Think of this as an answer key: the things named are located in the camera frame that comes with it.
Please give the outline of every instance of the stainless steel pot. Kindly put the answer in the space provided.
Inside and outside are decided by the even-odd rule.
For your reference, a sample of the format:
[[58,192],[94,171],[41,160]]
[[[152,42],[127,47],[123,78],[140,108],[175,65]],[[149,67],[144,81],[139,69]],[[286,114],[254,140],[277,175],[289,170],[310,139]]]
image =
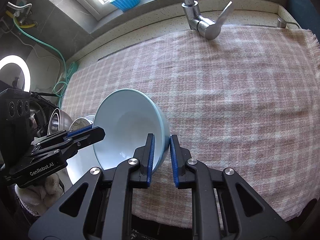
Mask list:
[[71,124],[71,117],[66,112],[60,110],[59,108],[56,108],[50,117],[48,135],[63,130],[69,130]]

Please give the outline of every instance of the chrome faucet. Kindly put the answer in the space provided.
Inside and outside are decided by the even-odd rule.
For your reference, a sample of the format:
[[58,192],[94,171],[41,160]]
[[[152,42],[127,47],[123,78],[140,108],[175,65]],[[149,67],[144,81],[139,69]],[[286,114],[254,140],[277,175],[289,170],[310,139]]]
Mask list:
[[31,11],[30,11],[30,10],[31,10],[31,6],[32,6],[31,3],[28,3],[28,4],[23,5],[23,6],[17,6],[17,5],[15,5],[15,4],[11,3],[11,2],[8,2],[8,3],[7,3],[7,6],[10,7],[10,8],[12,8],[12,9],[15,9],[15,10],[24,10],[25,8],[28,8],[25,16],[22,17],[21,20],[19,21],[19,24],[20,24],[20,25],[23,25],[23,22],[26,20],[26,18],[28,17],[28,15],[31,14]]
[[227,17],[233,12],[234,5],[230,1],[219,15],[217,21],[213,21],[201,16],[198,2],[194,0],[184,0],[182,7],[186,14],[191,30],[197,30],[207,40],[214,40],[221,31],[221,26]]

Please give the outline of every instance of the white cloth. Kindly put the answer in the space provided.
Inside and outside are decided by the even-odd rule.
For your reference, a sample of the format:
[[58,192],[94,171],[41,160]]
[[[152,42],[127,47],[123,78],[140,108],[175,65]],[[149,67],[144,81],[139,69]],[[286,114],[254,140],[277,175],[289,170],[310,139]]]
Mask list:
[[43,215],[63,195],[56,173],[48,176],[43,185],[26,188],[15,185],[14,189],[21,204],[34,216]]

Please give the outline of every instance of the ring light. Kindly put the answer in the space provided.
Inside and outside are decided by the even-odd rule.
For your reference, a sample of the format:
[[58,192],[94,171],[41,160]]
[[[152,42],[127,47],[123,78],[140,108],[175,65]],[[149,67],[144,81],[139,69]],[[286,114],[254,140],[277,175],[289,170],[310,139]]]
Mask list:
[[26,62],[16,56],[16,55],[10,55],[10,56],[6,56],[3,59],[0,60],[0,70],[7,64],[9,63],[15,63],[17,64],[23,72],[24,75],[24,91],[25,92],[29,92],[30,91],[30,84],[31,84],[31,78],[30,78],[30,71],[29,68],[26,64]]

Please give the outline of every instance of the speckled countertop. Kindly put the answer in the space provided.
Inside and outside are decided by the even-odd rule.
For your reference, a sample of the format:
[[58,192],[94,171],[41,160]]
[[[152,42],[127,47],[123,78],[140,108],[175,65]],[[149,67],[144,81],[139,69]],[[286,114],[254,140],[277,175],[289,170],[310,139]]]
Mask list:
[[[230,0],[199,0],[200,10],[204,17],[217,19],[220,10]],[[296,22],[293,17],[280,5],[263,0],[232,0],[235,11],[225,24],[267,25],[276,26],[278,17],[286,21]],[[119,49],[131,46],[141,41],[176,31],[188,30],[189,25],[180,4],[162,8],[139,16],[129,22],[101,35],[69,61],[77,60],[79,67],[86,67],[97,62],[101,57]]]

